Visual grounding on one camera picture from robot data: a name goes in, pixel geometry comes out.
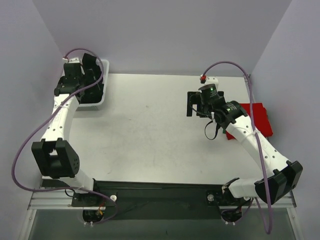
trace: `tabletop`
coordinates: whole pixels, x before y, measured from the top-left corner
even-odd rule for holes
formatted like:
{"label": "tabletop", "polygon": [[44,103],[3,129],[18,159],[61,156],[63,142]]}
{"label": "tabletop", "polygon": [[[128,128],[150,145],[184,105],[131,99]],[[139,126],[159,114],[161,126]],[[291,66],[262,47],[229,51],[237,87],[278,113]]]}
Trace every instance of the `tabletop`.
{"label": "tabletop", "polygon": [[[243,77],[217,77],[226,101],[248,103]],[[224,184],[262,178],[235,139],[204,134],[208,118],[186,117],[187,92],[199,76],[109,74],[99,111],[75,113],[70,144],[80,168],[99,181]],[[215,125],[207,128],[213,136]]]}

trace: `screw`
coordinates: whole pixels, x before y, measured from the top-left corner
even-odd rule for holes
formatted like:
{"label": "screw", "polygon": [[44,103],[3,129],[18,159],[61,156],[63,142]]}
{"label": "screw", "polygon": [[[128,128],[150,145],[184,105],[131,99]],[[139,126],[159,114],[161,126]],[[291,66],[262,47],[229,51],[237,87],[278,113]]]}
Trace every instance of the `screw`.
{"label": "screw", "polygon": [[116,195],[111,195],[110,199],[115,202],[115,201],[117,201],[117,196]]}
{"label": "screw", "polygon": [[212,194],[209,194],[207,197],[209,202],[213,202],[213,200],[215,199],[215,197]]}

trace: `gray wall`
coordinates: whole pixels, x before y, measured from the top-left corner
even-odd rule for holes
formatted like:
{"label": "gray wall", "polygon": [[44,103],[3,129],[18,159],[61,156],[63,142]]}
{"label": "gray wall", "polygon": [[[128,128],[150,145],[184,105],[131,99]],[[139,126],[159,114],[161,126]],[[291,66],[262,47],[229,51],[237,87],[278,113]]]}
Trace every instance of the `gray wall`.
{"label": "gray wall", "polygon": [[[50,115],[62,55],[31,0],[1,1],[0,33],[0,239],[15,240],[31,193],[15,186],[11,164],[23,140]],[[36,187],[40,175],[30,149],[16,175]]]}
{"label": "gray wall", "polygon": [[[291,0],[33,0],[62,53],[86,47],[112,73],[252,72]],[[220,66],[217,76],[240,76]]]}
{"label": "gray wall", "polygon": [[252,77],[268,109],[272,143],[304,170],[294,191],[306,239],[318,239],[320,203],[320,1],[293,0]]}

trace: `purple cable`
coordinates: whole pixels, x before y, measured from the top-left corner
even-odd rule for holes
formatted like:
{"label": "purple cable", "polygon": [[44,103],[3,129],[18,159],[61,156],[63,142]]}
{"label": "purple cable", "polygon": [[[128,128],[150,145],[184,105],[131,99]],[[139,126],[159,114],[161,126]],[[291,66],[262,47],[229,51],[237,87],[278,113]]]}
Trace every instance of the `purple cable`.
{"label": "purple cable", "polygon": [[[237,63],[233,62],[233,61],[217,61],[216,63],[212,64],[211,66],[209,66],[203,73],[203,76],[206,75],[206,73],[213,68],[216,65],[219,64],[231,64],[234,65],[236,67],[238,67],[244,74],[247,82],[248,82],[248,87],[249,87],[249,97],[250,97],[250,117],[251,117],[251,126],[253,131],[256,130],[256,126],[255,126],[255,118],[254,118],[254,110],[253,110],[253,91],[252,91],[252,83],[251,80],[249,78],[249,75],[247,74],[246,70],[244,68],[242,68],[240,65],[238,65]],[[269,226],[267,227],[266,224],[266,219],[265,216],[261,210],[261,206],[260,204],[258,204],[258,208],[260,210],[261,213],[261,217],[263,219],[263,225],[264,225],[264,230],[266,232],[266,234],[270,234],[272,231],[272,227],[273,227],[273,211],[272,211],[272,207],[271,207],[271,198],[270,198],[270,190],[269,190],[269,184],[268,184],[268,177],[267,177],[267,170],[266,170],[266,166],[265,166],[265,161],[264,161],[264,156],[263,156],[263,152],[262,152],[262,147],[261,147],[261,142],[259,139],[258,134],[254,134],[255,138],[256,138],[256,142],[258,145],[258,150],[259,150],[259,156],[260,156],[260,161],[261,161],[261,168],[262,168],[262,174],[263,174],[263,181],[264,181],[264,187],[265,187],[265,194],[266,194],[266,202],[267,202],[267,206],[268,206],[268,215],[269,215]]]}
{"label": "purple cable", "polygon": [[[241,222],[242,219],[244,219],[244,217],[248,214],[249,209],[251,208],[253,201],[254,201],[254,199],[252,199],[252,200],[250,201],[248,208],[244,211],[244,214],[242,214],[242,216],[241,216],[237,221],[234,221],[234,222],[233,222],[234,224],[237,224],[237,223]],[[225,212],[229,212],[229,211],[233,211],[233,209],[223,210],[223,211],[221,212],[221,214],[223,214],[223,213],[225,213]]]}
{"label": "purple cable", "polygon": [[88,52],[94,56],[96,56],[96,58],[98,59],[100,65],[101,65],[101,76],[99,77],[99,79],[97,81],[95,81],[94,83],[88,85],[88,86],[85,86],[75,92],[73,92],[72,94],[70,94],[62,103],[60,106],[58,106],[58,108],[54,111],[54,113],[44,122],[42,123],[37,129],[35,129],[25,140],[24,142],[22,143],[22,145],[20,146],[20,148],[18,149],[15,157],[14,157],[14,160],[13,160],[13,163],[12,163],[12,167],[11,167],[11,177],[12,177],[12,180],[13,182],[21,189],[23,190],[26,190],[26,191],[29,191],[29,192],[33,192],[33,193],[43,193],[43,192],[52,192],[52,191],[57,191],[57,190],[81,190],[81,191],[84,191],[84,192],[87,192],[87,193],[91,193],[91,194],[95,194],[95,195],[98,195],[100,197],[103,197],[104,199],[112,202],[115,206],[115,212],[114,214],[112,214],[111,216],[107,217],[107,218],[104,218],[103,220],[99,221],[99,222],[95,222],[93,224],[102,224],[102,223],[105,223],[106,221],[112,219],[115,215],[117,215],[118,213],[118,205],[110,199],[110,197],[100,193],[100,192],[96,192],[96,191],[91,191],[91,190],[88,190],[88,189],[85,189],[85,188],[79,188],[79,187],[75,187],[75,186],[68,186],[68,187],[57,187],[57,188],[52,188],[52,189],[33,189],[33,188],[29,188],[29,187],[26,187],[26,186],[23,186],[16,178],[16,173],[15,173],[15,170],[16,170],[16,165],[17,165],[17,161],[18,161],[18,158],[22,152],[22,150],[24,149],[24,147],[27,145],[27,143],[30,141],[30,139],[40,130],[42,129],[44,126],[46,126],[56,115],[57,113],[60,111],[60,109],[62,108],[62,106],[70,99],[72,98],[74,95],[86,90],[86,89],[89,89],[91,87],[93,87],[94,85],[98,84],[102,79],[103,79],[103,76],[104,76],[104,64],[103,62],[101,61],[101,59],[98,57],[98,55],[96,55],[95,53],[93,53],[92,51],[89,51],[87,49],[84,49],[84,48],[75,48],[75,49],[72,49],[71,51],[67,52],[64,56],[64,58],[66,58],[70,53],[73,53],[74,51],[78,51],[78,50],[82,50],[82,51],[85,51],[85,52]]}

